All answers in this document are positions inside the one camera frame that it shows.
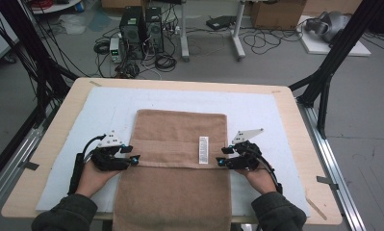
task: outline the white desk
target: white desk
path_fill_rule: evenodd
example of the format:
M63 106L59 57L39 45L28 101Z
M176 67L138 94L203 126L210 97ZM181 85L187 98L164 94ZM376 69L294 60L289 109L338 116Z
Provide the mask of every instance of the white desk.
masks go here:
M180 43L182 46L182 58L188 62L190 60L189 55L189 46L188 46L188 39L186 36L186 14L185 14L185 8L186 8L186 2L187 0L182 0L182 22L181 22L181 35L180 35ZM231 39L233 40L234 45L237 49L237 60L240 61L241 59L245 58L245 53L243 51L243 46L239 38L239 32L240 27L242 24L242 18L243 18L243 9L245 7L245 0L239 1L239 8L237 10L237 21L236 21L236 27L235 30L231 31Z

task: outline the person's sleeve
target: person's sleeve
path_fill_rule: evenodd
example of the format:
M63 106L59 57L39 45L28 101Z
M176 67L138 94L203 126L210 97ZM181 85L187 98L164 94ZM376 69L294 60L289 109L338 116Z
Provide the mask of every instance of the person's sleeve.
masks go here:
M261 195L251 203L264 231L302 230L306 215L279 192Z
M90 223L97 209L96 204L89 198L71 194L50 211L38 215L32 223L32 230L90 230Z

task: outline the computer tower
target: computer tower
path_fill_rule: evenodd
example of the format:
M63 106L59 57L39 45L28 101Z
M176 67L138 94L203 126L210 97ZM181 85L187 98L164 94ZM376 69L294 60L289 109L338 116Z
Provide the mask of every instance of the computer tower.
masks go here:
M128 59L143 58L143 43L147 39L146 24L142 7L125 7L119 23L123 45L128 52Z
M119 29L123 39L129 42L144 42L146 40L146 25L143 19L142 8L124 8Z
M145 21L147 36L150 38L149 48L154 48L155 52L162 53L164 48L164 35L162 28L162 10L158 7L149 7L145 10Z

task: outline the white label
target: white label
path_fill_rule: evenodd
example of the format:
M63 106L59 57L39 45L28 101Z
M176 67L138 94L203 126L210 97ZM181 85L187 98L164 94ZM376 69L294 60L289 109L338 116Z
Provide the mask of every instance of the white label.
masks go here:
M209 164L209 137L200 137L198 143L198 163Z

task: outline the towel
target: towel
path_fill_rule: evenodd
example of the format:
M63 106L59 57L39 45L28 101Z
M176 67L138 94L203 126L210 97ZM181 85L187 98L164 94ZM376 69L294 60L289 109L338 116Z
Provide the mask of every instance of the towel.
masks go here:
M208 164L199 163L199 137L209 138ZM225 115L139 110L130 144L140 164L122 172L114 231L230 230L229 171L216 160Z

